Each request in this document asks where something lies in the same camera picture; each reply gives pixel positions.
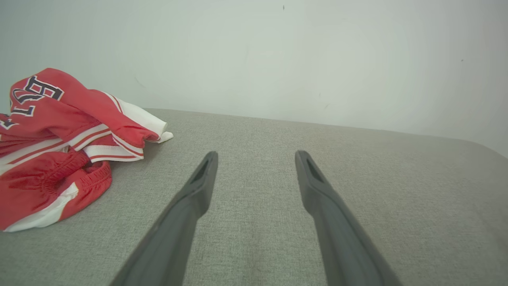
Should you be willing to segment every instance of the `gray upholstered surface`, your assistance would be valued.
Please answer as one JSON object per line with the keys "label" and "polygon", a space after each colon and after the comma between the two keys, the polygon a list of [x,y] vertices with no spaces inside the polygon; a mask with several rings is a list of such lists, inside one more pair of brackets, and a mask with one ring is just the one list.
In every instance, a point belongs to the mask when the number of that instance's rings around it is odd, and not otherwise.
{"label": "gray upholstered surface", "polygon": [[406,285],[508,283],[508,159],[455,139],[150,109],[175,137],[112,163],[55,225],[0,234],[1,285],[107,285],[210,150],[219,169],[185,285],[325,285],[294,152],[307,150]]}

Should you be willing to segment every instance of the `red shorts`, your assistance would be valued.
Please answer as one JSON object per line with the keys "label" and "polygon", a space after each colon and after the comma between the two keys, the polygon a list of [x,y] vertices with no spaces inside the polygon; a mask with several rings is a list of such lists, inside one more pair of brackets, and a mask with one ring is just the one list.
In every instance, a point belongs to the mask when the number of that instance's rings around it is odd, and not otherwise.
{"label": "red shorts", "polygon": [[83,152],[49,152],[0,176],[0,228],[15,232],[66,219],[111,185],[108,161]]}

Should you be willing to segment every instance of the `gray couch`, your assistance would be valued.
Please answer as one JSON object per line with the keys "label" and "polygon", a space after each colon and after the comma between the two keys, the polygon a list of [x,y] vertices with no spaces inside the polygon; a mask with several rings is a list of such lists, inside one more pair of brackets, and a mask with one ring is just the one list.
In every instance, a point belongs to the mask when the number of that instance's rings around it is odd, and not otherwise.
{"label": "gray couch", "polygon": [[79,214],[0,234],[0,285],[107,285],[203,156],[219,153],[185,285],[326,285],[294,165],[308,151],[405,285],[508,284],[508,159],[467,141],[149,109],[175,137],[112,162]]}

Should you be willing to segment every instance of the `white fabric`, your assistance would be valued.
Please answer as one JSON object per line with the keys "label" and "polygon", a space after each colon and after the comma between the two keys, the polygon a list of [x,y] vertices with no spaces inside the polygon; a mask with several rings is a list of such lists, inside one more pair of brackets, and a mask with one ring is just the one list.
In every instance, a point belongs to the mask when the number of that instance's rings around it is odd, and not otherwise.
{"label": "white fabric", "polygon": [[139,160],[138,157],[132,155],[121,146],[90,145],[83,148],[83,151],[87,154],[92,163],[105,160],[120,162],[131,162]]}
{"label": "white fabric", "polygon": [[132,121],[143,126],[144,128],[153,131],[157,133],[157,135],[159,135],[159,140],[155,140],[153,142],[162,143],[164,141],[173,138],[173,134],[171,132],[164,132],[168,125],[166,122],[160,120],[159,118],[153,116],[152,114],[150,114],[149,112],[138,106],[135,106],[118,98],[116,98],[116,100],[120,104],[121,110],[123,111],[123,114],[125,116],[129,117]]}
{"label": "white fabric", "polygon": [[60,220],[62,211],[67,203],[78,195],[75,183],[60,194],[56,200],[41,211],[24,217],[5,229],[5,232],[17,232],[32,227],[45,227]]}

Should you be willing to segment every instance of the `gray fabric surface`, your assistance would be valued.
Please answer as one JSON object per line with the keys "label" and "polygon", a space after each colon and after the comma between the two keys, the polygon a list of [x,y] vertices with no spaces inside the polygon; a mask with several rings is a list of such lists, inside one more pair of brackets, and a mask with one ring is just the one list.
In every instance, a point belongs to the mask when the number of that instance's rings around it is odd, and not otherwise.
{"label": "gray fabric surface", "polygon": [[0,234],[1,285],[107,285],[203,156],[219,153],[185,285],[325,285],[294,152],[308,151],[405,285],[508,282],[508,159],[467,141],[149,109],[175,137],[113,162],[52,226]]}

